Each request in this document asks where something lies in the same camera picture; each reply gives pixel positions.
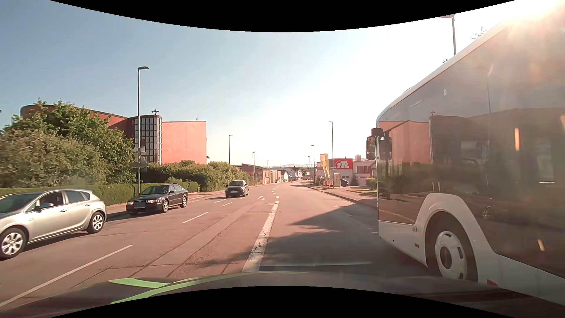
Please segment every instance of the car hood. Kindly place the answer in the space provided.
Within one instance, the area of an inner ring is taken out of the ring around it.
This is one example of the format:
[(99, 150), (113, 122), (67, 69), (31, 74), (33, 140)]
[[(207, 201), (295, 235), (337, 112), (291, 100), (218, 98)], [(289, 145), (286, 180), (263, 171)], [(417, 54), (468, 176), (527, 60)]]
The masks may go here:
[(167, 196), (167, 194), (148, 194), (148, 195), (140, 195), (140, 196), (136, 196), (133, 199), (130, 199), (130, 201), (134, 201), (134, 200), (151, 200), (151, 199), (157, 199), (159, 197), (162, 196)]
[(312, 286), (377, 291), (458, 304), (512, 317), (563, 316), (565, 307), (532, 296), (470, 281), (442, 277), (386, 278), (364, 274), (331, 272), (250, 272), (215, 276), (175, 278), (122, 278), (84, 289), (41, 299), (0, 312), (0, 318), (51, 318), (71, 312), (187, 291), (233, 287)]

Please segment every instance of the house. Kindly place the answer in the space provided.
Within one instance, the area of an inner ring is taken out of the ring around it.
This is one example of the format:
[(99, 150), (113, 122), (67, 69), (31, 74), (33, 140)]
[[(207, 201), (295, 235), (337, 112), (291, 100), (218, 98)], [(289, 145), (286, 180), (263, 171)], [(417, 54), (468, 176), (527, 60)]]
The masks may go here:
[(237, 167), (241, 169), (241, 171), (246, 172), (251, 176), (255, 176), (260, 184), (273, 183), (271, 171), (267, 168), (248, 164), (241, 164), (241, 166)]
[(373, 177), (373, 167), (374, 169), (376, 168), (375, 160), (361, 158), (360, 155), (355, 156), (355, 160), (353, 161), (353, 176), (356, 177), (357, 183), (359, 183), (360, 186), (366, 186), (367, 182), (365, 179)]
[(299, 167), (286, 167), (285, 170), (290, 176), (290, 181), (300, 181), (303, 178), (302, 170)]

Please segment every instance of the curb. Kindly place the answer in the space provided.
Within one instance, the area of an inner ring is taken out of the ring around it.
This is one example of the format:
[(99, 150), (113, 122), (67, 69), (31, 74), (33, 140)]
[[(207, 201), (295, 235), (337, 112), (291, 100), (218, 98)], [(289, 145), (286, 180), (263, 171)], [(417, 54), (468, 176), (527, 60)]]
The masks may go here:
[(308, 188), (311, 188), (311, 189), (320, 191), (320, 192), (325, 193), (325, 194), (337, 196), (337, 197), (339, 197), (340, 199), (344, 199), (344, 200), (347, 200), (347, 201), (349, 201), (349, 202), (358, 203), (358, 204), (364, 205), (364, 206), (366, 206), (366, 207), (374, 208), (374, 207), (373, 207), (372, 205), (370, 205), (370, 204), (364, 203), (364, 202), (362, 202), (362, 201), (357, 201), (357, 200), (352, 199), (352, 198), (350, 198), (350, 197), (341, 196), (341, 195), (339, 195), (339, 194), (334, 194), (334, 193), (331, 193), (331, 192), (323, 192), (322, 190), (319, 190), (319, 189), (316, 189), (316, 188), (312, 188), (312, 187), (308, 187)]

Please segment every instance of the roof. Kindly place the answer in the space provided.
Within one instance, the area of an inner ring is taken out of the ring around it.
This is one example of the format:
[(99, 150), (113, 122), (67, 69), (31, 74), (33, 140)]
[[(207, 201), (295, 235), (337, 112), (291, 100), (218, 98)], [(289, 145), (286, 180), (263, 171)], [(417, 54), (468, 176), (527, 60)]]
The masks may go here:
[(433, 71), (431, 74), (426, 76), (423, 80), (421, 80), (416, 85), (414, 85), (411, 88), (404, 91), (404, 93), (402, 93), (402, 95), (400, 95), (397, 99), (395, 99), (392, 103), (390, 103), (387, 107), (385, 107), (383, 109), (383, 111), (377, 117), (377, 122), (389, 109), (396, 106), (396, 104), (398, 104), (399, 102), (404, 100), (406, 97), (408, 97), (410, 94), (412, 94), (415, 91), (417, 91), (418, 89), (420, 89), (422, 86), (427, 84), (427, 82), (434, 79), (436, 76), (441, 74), (443, 71), (447, 70), (449, 67), (451, 67), (455, 63), (459, 62), (462, 58), (467, 56), (467, 54), (473, 52), (479, 46), (481, 46), (482, 44), (484, 44), (485, 42), (490, 40), (495, 35), (499, 34), (502, 30), (504, 30), (506, 27), (508, 27), (511, 24), (511, 22), (512, 22), (511, 19), (507, 19), (507, 20), (504, 20), (504, 21), (498, 23), (492, 29), (488, 30), (485, 34), (480, 36), (477, 40), (473, 41), (466, 48), (464, 48), (459, 53), (457, 53), (455, 56), (450, 58), (447, 62), (443, 63), (440, 67), (438, 67), (435, 71)]
[[(242, 166), (249, 166), (249, 167), (253, 167), (253, 166), (254, 166), (254, 165), (250, 165), (250, 164), (241, 164), (241, 165), (242, 165)], [(263, 167), (260, 167), (260, 166), (254, 166), (254, 167), (255, 167), (256, 169), (259, 169), (259, 170), (269, 170), (269, 169), (267, 169), (267, 168), (263, 168)]]

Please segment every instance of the white bus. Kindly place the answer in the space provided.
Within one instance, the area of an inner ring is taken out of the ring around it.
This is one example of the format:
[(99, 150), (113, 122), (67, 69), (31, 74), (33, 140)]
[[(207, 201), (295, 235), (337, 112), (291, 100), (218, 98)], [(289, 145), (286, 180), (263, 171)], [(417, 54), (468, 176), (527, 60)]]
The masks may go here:
[(375, 157), (381, 238), (438, 275), (565, 304), (565, 6), (498, 24), (407, 90)]

